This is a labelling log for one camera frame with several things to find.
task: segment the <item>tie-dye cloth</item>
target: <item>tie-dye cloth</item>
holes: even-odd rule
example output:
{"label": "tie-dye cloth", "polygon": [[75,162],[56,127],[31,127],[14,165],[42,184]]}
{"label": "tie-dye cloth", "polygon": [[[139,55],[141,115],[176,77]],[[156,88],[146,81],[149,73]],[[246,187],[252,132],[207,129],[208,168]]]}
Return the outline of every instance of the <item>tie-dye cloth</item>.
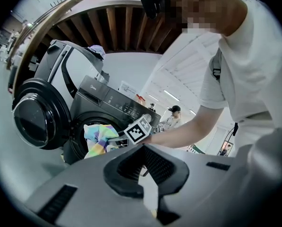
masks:
{"label": "tie-dye cloth", "polygon": [[110,152],[119,147],[108,145],[108,139],[119,137],[116,130],[110,125],[84,125],[84,138],[87,141],[88,153],[84,157],[95,157]]}

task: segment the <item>washing machine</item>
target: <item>washing machine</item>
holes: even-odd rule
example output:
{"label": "washing machine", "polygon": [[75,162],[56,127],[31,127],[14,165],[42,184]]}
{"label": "washing machine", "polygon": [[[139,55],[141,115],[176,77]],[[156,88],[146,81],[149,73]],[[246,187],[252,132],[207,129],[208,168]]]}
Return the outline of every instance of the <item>washing machine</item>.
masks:
{"label": "washing machine", "polygon": [[16,90],[13,120],[19,136],[41,149],[64,146],[64,159],[72,164],[87,153],[83,125],[111,124],[123,131],[148,114],[155,127],[160,116],[113,90],[103,62],[74,43],[51,42],[35,77]]}

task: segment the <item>backpack strap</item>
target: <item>backpack strap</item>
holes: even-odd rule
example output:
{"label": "backpack strap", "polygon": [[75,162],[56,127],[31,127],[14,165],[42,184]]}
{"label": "backpack strap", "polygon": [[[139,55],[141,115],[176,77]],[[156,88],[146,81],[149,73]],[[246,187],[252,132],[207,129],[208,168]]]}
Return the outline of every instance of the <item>backpack strap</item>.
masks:
{"label": "backpack strap", "polygon": [[221,77],[221,63],[222,63],[222,52],[220,49],[217,50],[215,56],[209,63],[210,70],[213,77],[219,82]]}

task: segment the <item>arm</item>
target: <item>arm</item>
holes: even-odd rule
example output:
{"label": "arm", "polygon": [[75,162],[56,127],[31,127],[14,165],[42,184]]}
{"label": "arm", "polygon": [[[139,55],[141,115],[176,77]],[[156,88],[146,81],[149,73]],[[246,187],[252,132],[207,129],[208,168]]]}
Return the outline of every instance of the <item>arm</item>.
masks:
{"label": "arm", "polygon": [[171,131],[149,136],[142,143],[158,144],[170,148],[192,145],[209,134],[222,111],[223,109],[210,109],[200,106],[196,116],[191,121]]}

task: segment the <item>white floor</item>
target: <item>white floor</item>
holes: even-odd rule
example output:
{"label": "white floor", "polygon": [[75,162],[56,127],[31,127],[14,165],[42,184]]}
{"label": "white floor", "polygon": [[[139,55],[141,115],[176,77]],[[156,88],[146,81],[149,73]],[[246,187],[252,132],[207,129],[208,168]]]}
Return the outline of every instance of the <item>white floor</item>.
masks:
{"label": "white floor", "polygon": [[25,144],[12,122],[9,71],[0,61],[0,180],[6,190],[25,202],[44,182],[66,168],[61,150],[41,150]]}

